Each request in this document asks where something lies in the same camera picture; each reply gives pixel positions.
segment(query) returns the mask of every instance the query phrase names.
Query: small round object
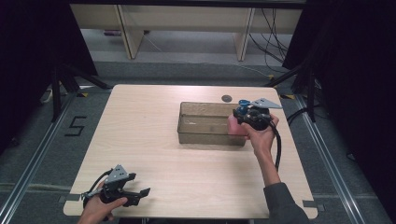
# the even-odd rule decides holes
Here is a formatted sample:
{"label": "small round object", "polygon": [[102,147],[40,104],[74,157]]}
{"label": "small round object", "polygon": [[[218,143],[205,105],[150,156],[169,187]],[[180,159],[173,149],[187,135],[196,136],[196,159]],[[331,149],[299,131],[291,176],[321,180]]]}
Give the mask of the small round object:
{"label": "small round object", "polygon": [[231,97],[231,95],[223,95],[221,96],[221,100],[225,103],[230,103],[233,100],[233,97]]}

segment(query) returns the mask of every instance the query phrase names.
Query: black panel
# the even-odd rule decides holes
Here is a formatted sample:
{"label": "black panel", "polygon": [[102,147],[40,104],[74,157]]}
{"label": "black panel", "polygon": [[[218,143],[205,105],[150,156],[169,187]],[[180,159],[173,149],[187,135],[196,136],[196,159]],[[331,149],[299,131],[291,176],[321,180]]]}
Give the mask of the black panel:
{"label": "black panel", "polygon": [[39,105],[57,63],[97,75],[70,6],[0,1],[0,153]]}
{"label": "black panel", "polygon": [[396,5],[350,2],[318,79],[331,116],[389,217],[396,222]]}

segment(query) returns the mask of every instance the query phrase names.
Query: gray carpet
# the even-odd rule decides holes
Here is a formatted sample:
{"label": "gray carpet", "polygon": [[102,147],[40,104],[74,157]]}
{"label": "gray carpet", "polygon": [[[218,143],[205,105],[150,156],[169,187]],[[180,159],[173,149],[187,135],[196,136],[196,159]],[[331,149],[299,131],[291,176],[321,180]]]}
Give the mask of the gray carpet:
{"label": "gray carpet", "polygon": [[[95,63],[99,78],[107,84],[169,84],[212,86],[261,86],[269,81],[269,75],[279,77],[265,66],[217,64],[171,64],[171,63]],[[91,83],[78,78],[80,85]],[[291,94],[292,78],[279,84],[279,94]],[[87,147],[105,108],[109,92],[92,89],[87,97],[74,99],[67,111],[59,132],[50,145],[28,192],[24,195],[11,223],[76,223],[77,217],[63,214],[62,197],[68,194]],[[295,100],[282,99],[287,116],[298,110]],[[24,168],[38,147],[50,125],[51,103],[39,106],[18,135],[20,144],[9,147],[0,156],[0,200],[7,198],[12,184],[18,181]],[[391,223],[379,200],[357,163],[346,157],[347,148],[337,134],[332,121],[323,108],[316,109],[317,125],[348,187],[355,196],[367,223]],[[75,116],[77,125],[84,126],[80,136],[65,136],[77,133],[69,128]],[[298,117],[290,129],[314,199],[320,208],[312,223],[350,223],[347,212],[324,167],[318,150],[307,130],[303,118]]]}

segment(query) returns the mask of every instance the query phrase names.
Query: black cable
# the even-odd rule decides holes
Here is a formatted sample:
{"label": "black cable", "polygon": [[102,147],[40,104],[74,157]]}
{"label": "black cable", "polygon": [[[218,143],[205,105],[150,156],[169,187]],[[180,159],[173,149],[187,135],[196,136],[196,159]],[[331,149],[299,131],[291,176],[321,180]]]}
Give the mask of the black cable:
{"label": "black cable", "polygon": [[270,121],[268,123],[268,125],[272,128],[272,130],[273,130],[273,132],[274,132],[274,134],[276,136],[277,151],[276,151],[275,168],[276,168],[276,171],[278,171],[279,164],[280,164],[280,156],[282,154],[282,141],[280,139],[280,135],[279,135],[279,132],[276,129],[275,124],[272,121]]}
{"label": "black cable", "polygon": [[83,198],[83,204],[82,204],[82,207],[83,207],[83,208],[85,208],[85,205],[87,204],[87,202],[88,202],[88,200],[89,200],[87,197],[85,197],[85,195],[91,193],[91,192],[93,191],[93,189],[96,187],[96,185],[99,183],[99,181],[100,181],[105,175],[110,175],[112,171],[113,171],[113,169],[111,169],[111,170],[109,170],[109,171],[106,171],[106,172],[104,172],[102,175],[100,175],[99,178],[97,178],[96,181],[93,183],[93,185],[92,185],[92,187],[90,188],[90,190],[88,190],[87,192],[85,192],[85,193],[83,193],[83,194],[81,195],[81,198]]}
{"label": "black cable", "polygon": [[253,40],[254,44],[262,51],[264,51],[264,61],[265,61],[265,65],[272,71],[274,72],[278,72],[278,73],[286,73],[286,72],[282,72],[282,71],[278,71],[274,68],[272,68],[270,65],[268,65],[267,62],[267,54],[269,54],[271,57],[273,57],[274,59],[278,60],[280,63],[283,63],[283,61],[281,59],[279,59],[278,57],[275,56],[275,54],[269,52],[267,49],[263,48],[260,44],[258,44],[256,42],[256,40],[253,38],[253,36],[251,34],[249,34],[251,40]]}
{"label": "black cable", "polygon": [[259,48],[260,50],[264,51],[265,53],[269,54],[271,57],[273,57],[274,59],[276,59],[277,61],[279,61],[280,63],[283,63],[283,60],[281,60],[280,58],[276,57],[275,54],[271,53],[270,51],[268,51],[267,49],[263,48],[259,43],[256,42],[256,40],[253,38],[253,36],[251,34],[249,34],[251,40],[253,41],[253,43],[257,46],[257,48]]}
{"label": "black cable", "polygon": [[[314,108],[315,107],[320,107],[320,106],[322,106],[322,104],[317,104],[317,105],[314,105]],[[301,114],[303,114],[304,112],[307,112],[307,111],[308,111],[308,108],[304,107],[302,109],[297,110],[296,112],[294,112],[290,116],[288,116],[287,121],[288,121],[289,126],[291,125],[291,123],[294,121],[295,118],[297,118],[299,115],[301,115]]]}
{"label": "black cable", "polygon": [[286,54],[285,54],[285,52],[283,52],[282,50],[282,47],[283,48],[285,48],[286,50],[288,50],[288,48],[285,46],[285,45],[283,45],[280,41],[279,41],[279,39],[277,38],[277,33],[276,33],[276,10],[273,8],[273,25],[271,26],[271,24],[270,24],[270,22],[268,21],[268,19],[267,19],[267,17],[265,16],[265,13],[264,13],[264,10],[262,9],[262,15],[264,16],[264,18],[265,18],[265,21],[267,22],[267,24],[268,24],[268,27],[270,28],[270,31],[271,31],[271,33],[270,33],[270,37],[269,37],[269,39],[267,40],[264,36],[264,39],[265,40],[267,40],[268,42],[270,42],[270,40],[271,40],[271,36],[273,35],[274,36],[274,39],[276,40],[276,43],[277,43],[277,48],[279,49],[279,53],[280,53],[280,55],[282,56],[282,58],[283,58],[283,55],[284,56],[286,56]]}
{"label": "black cable", "polygon": [[278,45],[278,47],[281,49],[281,47],[287,49],[287,47],[282,44],[282,42],[280,42],[280,40],[277,38],[277,31],[276,31],[276,9],[273,8],[273,28],[272,28],[272,32],[274,35],[274,38],[276,40],[276,43]]}

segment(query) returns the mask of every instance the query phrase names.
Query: transparent plastic container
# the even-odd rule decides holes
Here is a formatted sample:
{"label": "transparent plastic container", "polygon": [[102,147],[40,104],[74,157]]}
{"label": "transparent plastic container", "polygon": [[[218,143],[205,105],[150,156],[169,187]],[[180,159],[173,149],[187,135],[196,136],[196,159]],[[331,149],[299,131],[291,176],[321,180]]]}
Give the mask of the transparent plastic container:
{"label": "transparent plastic container", "polygon": [[228,118],[237,104],[182,102],[177,132],[180,144],[243,146],[245,136],[229,134]]}

